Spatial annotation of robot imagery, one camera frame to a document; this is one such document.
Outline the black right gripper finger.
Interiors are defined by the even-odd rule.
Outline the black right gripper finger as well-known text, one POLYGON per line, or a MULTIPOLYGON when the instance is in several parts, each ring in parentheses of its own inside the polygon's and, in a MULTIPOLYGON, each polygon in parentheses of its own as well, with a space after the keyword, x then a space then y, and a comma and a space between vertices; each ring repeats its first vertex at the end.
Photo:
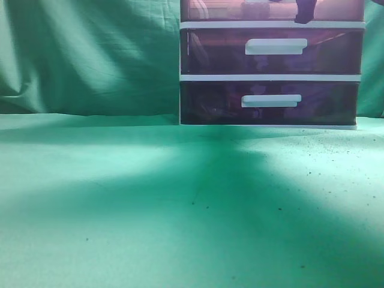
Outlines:
POLYGON ((297 14, 295 23, 309 23, 314 19, 316 0, 296 0, 297 14))

